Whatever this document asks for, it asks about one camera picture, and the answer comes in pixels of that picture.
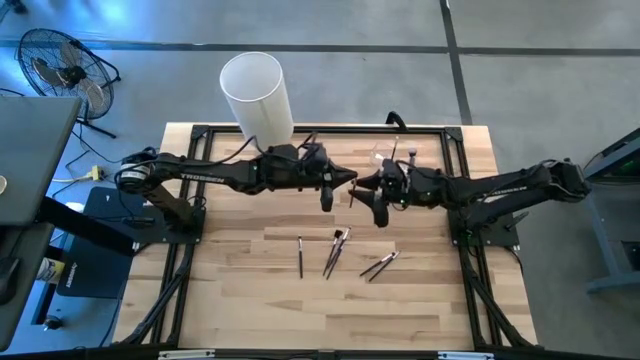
black fan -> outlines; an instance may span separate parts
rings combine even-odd
[[[97,119],[113,103],[113,86],[120,81],[118,69],[95,55],[80,41],[56,30],[33,29],[20,40],[18,62],[29,84],[41,96],[82,98],[85,121]],[[116,72],[112,80],[102,64]]]

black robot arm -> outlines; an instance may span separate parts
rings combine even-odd
[[[193,225],[191,205],[173,197],[162,186],[164,181],[187,179],[215,183],[247,195],[264,190],[314,188],[321,190],[322,210],[328,212],[333,204],[333,189],[357,177],[356,172],[335,165],[321,143],[305,142],[297,148],[291,144],[278,145],[260,152],[251,160],[226,163],[156,154],[147,148],[122,161],[115,181],[119,189],[141,194],[158,207],[170,227],[189,227]]]
[[[355,185],[368,189],[354,188],[349,193],[371,208],[379,227],[389,222],[387,206],[399,204],[403,208],[442,206],[459,211],[471,230],[547,200],[577,202],[590,192],[582,170],[568,159],[546,160],[528,169],[480,179],[450,177],[439,169],[416,167],[413,156],[411,162],[385,159],[380,170],[358,179]]]

white cylinder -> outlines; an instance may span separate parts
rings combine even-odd
[[[290,142],[293,119],[278,60],[261,52],[240,54],[222,68],[220,86],[245,139],[255,135],[265,150]]]

concrete floor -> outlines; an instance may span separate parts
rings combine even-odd
[[[446,46],[438,0],[50,0],[25,1],[28,16],[9,13],[0,41],[33,27],[81,40],[151,43]],[[634,0],[449,0],[459,46],[639,48]],[[34,94],[14,49],[0,48],[0,87]],[[169,121],[232,121],[218,86],[235,53],[99,51],[121,71],[115,102],[96,124],[117,140],[85,131],[111,159],[158,146]],[[461,123],[447,54],[274,53],[285,70],[298,122],[379,123],[389,110],[408,123]],[[541,159],[591,155],[638,126],[637,57],[462,56],[474,124],[488,125],[498,166],[509,171]],[[69,141],[64,163],[82,152]],[[100,164],[95,155],[77,173]],[[61,201],[86,200],[79,184]],[[50,193],[59,185],[53,184]],[[605,267],[583,207],[546,203],[519,225],[525,283],[540,344],[554,350],[638,357],[640,292],[585,294]],[[33,301],[27,312],[33,308]],[[43,333],[21,323],[8,352],[96,346],[115,301],[56,297],[69,326]],[[102,305],[107,308],[96,311]]]

wooden table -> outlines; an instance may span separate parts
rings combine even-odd
[[[167,124],[161,151],[186,154],[192,125]],[[487,127],[462,129],[471,177],[496,174]],[[299,143],[305,136],[295,134],[292,141]],[[369,159],[374,146],[391,146],[393,139],[394,135],[371,134],[318,137],[336,164],[361,175],[375,170]],[[239,134],[216,134],[212,160],[231,154],[243,141]],[[437,137],[402,135],[397,154],[407,158],[411,147],[418,149],[417,165],[444,166]],[[254,150],[246,150],[238,159],[253,156]],[[180,182],[165,186],[177,195]],[[349,208],[347,188],[334,192],[333,211],[323,213],[319,193],[312,190],[250,197],[207,185],[205,235],[196,247],[180,347],[471,349],[460,261],[450,245],[445,210],[390,210],[389,226],[378,229],[364,205],[356,201]],[[331,279],[324,280],[321,273],[332,234],[349,225],[351,240]],[[297,270],[298,235],[304,239],[302,280]],[[374,282],[358,277],[394,250],[400,250],[400,256]],[[156,244],[133,260],[114,340],[130,334],[158,296],[166,252],[166,245]],[[535,343],[516,260],[504,249],[487,248],[487,261],[496,301]],[[165,335],[173,303],[168,310]],[[484,307],[479,312],[488,339]]]

